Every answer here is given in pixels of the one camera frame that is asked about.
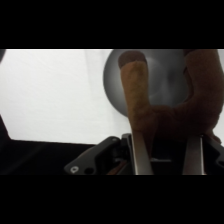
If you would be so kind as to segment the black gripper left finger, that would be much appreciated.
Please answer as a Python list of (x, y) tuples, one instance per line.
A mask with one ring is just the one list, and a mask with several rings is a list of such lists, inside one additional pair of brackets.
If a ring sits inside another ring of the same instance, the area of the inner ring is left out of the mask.
[(144, 138), (140, 132), (132, 132), (132, 151), (134, 172), (136, 175), (152, 175), (153, 170), (148, 156)]

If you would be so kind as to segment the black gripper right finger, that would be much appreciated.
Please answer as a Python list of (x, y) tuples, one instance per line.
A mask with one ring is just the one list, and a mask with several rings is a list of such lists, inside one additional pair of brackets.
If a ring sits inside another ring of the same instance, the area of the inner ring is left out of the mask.
[(187, 141), (183, 175), (204, 175), (204, 156), (201, 136), (191, 136)]

